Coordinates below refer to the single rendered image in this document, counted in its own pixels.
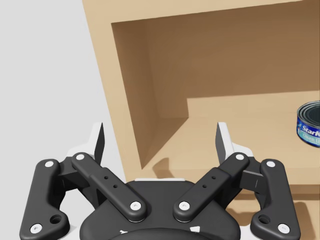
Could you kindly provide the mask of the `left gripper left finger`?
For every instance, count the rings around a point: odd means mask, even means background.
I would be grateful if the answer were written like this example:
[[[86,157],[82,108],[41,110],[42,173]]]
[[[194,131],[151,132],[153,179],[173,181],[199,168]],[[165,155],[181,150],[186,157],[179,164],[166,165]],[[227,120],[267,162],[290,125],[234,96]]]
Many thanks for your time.
[[[62,162],[44,159],[35,166],[19,231],[20,240],[59,240],[70,231],[60,206],[71,190],[79,190],[98,208],[108,200],[128,221],[147,216],[144,200],[111,170],[101,166],[105,147],[103,123],[93,124],[89,140],[71,148]]]

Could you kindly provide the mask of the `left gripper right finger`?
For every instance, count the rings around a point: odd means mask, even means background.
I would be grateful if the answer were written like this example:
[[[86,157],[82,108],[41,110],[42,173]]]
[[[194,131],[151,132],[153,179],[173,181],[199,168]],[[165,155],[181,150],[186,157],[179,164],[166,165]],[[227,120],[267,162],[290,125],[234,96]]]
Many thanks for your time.
[[[258,162],[249,148],[232,142],[225,122],[217,123],[215,147],[219,166],[174,203],[174,218],[188,223],[211,201],[226,208],[241,190],[249,190],[260,206],[250,222],[255,237],[300,240],[301,230],[283,163],[276,159]]]

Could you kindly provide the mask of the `pale wooden shelf unit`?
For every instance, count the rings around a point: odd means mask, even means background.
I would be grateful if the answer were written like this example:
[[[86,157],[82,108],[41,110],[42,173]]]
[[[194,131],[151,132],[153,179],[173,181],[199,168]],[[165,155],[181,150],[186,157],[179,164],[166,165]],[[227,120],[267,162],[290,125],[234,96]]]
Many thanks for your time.
[[[276,159],[311,213],[320,148],[296,133],[320,98],[320,0],[82,0],[127,181],[196,182],[218,165],[227,124],[256,160]]]

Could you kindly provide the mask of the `blue flat can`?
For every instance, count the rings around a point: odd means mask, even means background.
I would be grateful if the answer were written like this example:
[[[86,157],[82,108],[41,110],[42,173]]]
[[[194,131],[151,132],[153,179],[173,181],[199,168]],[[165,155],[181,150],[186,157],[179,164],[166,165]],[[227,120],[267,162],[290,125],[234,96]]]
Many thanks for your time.
[[[320,148],[320,100],[307,102],[298,108],[296,133],[303,142]]]

